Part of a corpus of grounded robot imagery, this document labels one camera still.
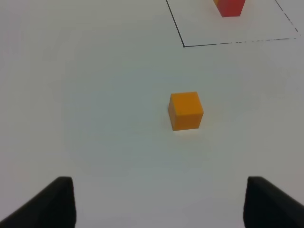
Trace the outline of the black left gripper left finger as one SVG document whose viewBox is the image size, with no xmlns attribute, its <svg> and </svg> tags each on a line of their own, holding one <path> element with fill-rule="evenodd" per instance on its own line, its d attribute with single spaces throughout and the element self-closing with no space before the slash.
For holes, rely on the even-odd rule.
<svg viewBox="0 0 304 228">
<path fill-rule="evenodd" d="M 76 201 L 71 177 L 58 177 L 0 222 L 2 228 L 74 228 Z"/>
</svg>

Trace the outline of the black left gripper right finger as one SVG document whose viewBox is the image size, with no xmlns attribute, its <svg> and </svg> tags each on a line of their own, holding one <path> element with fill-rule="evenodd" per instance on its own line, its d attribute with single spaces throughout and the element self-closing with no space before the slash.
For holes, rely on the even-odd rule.
<svg viewBox="0 0 304 228">
<path fill-rule="evenodd" d="M 246 228 L 302 228 L 304 206 L 265 178 L 250 176 L 243 221 Z"/>
</svg>

